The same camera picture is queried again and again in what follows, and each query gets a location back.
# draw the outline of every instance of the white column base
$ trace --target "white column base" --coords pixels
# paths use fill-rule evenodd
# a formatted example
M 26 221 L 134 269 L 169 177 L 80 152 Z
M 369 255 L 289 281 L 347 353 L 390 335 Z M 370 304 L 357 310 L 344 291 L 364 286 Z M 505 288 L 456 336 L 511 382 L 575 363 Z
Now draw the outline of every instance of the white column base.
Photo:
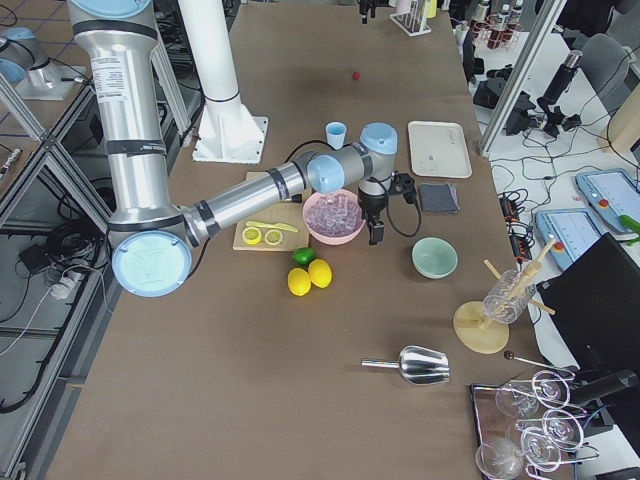
M 251 116 L 244 105 L 241 106 L 240 117 L 238 124 L 218 115 L 214 124 L 205 108 L 193 159 L 198 162 L 260 163 L 269 120 Z
M 56 65 L 56 68 L 60 72 L 60 78 L 75 78 L 84 73 L 87 69 L 85 67 L 64 67 Z M 76 82 L 62 82 L 59 78 L 50 79 L 51 88 L 36 87 L 26 77 L 16 86 L 16 92 L 23 100 L 57 100 L 62 101 L 69 94 L 71 89 L 77 85 Z

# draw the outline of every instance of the black monitor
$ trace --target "black monitor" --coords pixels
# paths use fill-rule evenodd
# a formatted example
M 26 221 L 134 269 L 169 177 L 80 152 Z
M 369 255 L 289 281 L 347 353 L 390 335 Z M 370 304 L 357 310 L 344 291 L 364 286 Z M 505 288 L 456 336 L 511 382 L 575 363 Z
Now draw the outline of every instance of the black monitor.
M 553 323 L 583 370 L 640 375 L 640 267 L 607 233 L 565 272 L 538 285 Z M 640 388 L 603 399 L 640 454 Z

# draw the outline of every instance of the white pillar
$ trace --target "white pillar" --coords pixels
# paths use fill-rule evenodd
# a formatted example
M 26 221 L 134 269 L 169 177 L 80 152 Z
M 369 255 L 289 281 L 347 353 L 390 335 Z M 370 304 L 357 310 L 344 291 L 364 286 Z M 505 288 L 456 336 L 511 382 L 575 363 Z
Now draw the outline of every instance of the white pillar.
M 242 104 L 221 0 L 179 0 L 206 97 L 194 160 L 259 163 L 267 129 Z

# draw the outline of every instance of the lemon slice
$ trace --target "lemon slice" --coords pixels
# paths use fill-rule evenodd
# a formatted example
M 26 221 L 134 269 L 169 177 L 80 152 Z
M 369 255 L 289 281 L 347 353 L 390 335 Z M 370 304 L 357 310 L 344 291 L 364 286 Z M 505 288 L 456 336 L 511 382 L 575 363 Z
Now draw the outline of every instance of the lemon slice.
M 256 227 L 247 227 L 242 231 L 242 240 L 247 245 L 257 245 L 262 241 L 262 232 Z
M 264 243 L 267 245 L 279 245 L 282 243 L 282 232 L 280 230 L 267 230 L 264 234 Z

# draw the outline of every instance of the robotic arm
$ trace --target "robotic arm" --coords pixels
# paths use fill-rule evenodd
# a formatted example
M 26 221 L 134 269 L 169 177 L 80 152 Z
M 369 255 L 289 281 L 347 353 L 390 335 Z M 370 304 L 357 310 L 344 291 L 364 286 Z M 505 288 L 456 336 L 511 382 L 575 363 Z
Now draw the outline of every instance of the robotic arm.
M 67 73 L 70 78 L 64 84 L 63 76 Z M 27 78 L 28 84 L 18 86 L 23 98 L 61 100 L 78 73 L 81 72 L 75 67 L 55 65 L 28 28 L 8 28 L 0 33 L 0 74 L 13 84 Z
M 367 125 L 359 142 L 340 150 L 307 152 L 210 200 L 173 205 L 150 63 L 157 44 L 150 0 L 68 5 L 75 40 L 91 58 L 117 203 L 112 265 L 125 289 L 147 297 L 174 291 L 188 276 L 192 247 L 309 187 L 328 193 L 360 182 L 370 229 L 377 222 L 380 230 L 397 151 L 397 133 L 383 123 Z
M 571 117 L 566 117 L 560 111 L 560 107 L 557 106 L 553 111 L 551 110 L 551 107 L 558 103 L 558 99 L 562 93 L 569 88 L 569 85 L 571 85 L 571 81 L 578 71 L 581 58 L 581 51 L 572 50 L 569 52 L 565 61 L 558 67 L 558 70 L 547 87 L 547 90 L 544 92 L 544 95 L 538 98 L 538 105 L 546 114 L 546 123 L 543 129 L 553 138 L 556 138 L 559 134 L 558 126 L 562 126 L 566 131 L 579 126 L 581 123 L 580 117 L 577 114 L 572 115 Z

